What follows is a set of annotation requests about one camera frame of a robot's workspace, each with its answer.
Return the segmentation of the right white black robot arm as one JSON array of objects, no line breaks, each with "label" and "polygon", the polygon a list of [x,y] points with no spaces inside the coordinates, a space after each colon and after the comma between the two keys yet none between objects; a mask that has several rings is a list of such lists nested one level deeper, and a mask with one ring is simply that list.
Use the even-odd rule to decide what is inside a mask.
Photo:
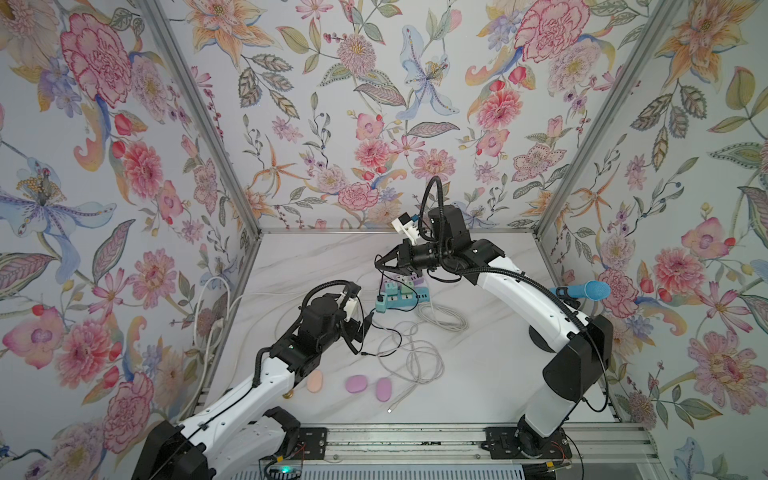
[{"label": "right white black robot arm", "polygon": [[511,440],[522,456],[542,457],[588,390],[606,379],[613,324],[580,311],[579,295],[567,288],[550,289],[530,278],[493,242],[473,239],[463,212],[446,204],[439,176],[428,180],[418,214],[403,214],[392,225],[404,239],[375,260],[377,271],[421,276],[441,269],[450,280],[465,279],[524,319],[532,341],[551,353],[543,384],[528,400]]}]

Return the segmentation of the teal power strip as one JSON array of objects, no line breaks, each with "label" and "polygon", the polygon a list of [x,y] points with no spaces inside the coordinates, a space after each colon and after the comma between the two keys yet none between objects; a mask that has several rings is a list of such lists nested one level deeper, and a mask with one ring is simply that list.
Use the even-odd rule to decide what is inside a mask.
[{"label": "teal power strip", "polygon": [[430,302],[429,289],[425,285],[417,286],[410,281],[404,283],[387,281],[380,287],[379,293],[387,296],[387,305],[386,307],[377,306],[375,301],[377,313],[385,313],[388,310],[411,311],[419,305]]}]

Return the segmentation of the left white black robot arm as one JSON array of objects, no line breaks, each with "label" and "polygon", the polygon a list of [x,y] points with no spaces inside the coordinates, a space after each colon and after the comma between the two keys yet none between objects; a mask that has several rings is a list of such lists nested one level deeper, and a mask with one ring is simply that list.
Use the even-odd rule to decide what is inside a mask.
[{"label": "left white black robot arm", "polygon": [[229,479],[259,460],[296,452],[301,423],[280,401],[336,342],[359,354],[371,326],[369,317],[353,316],[360,291],[348,280],[310,290],[287,331],[257,352],[248,379],[179,424],[152,429],[132,478]]}]

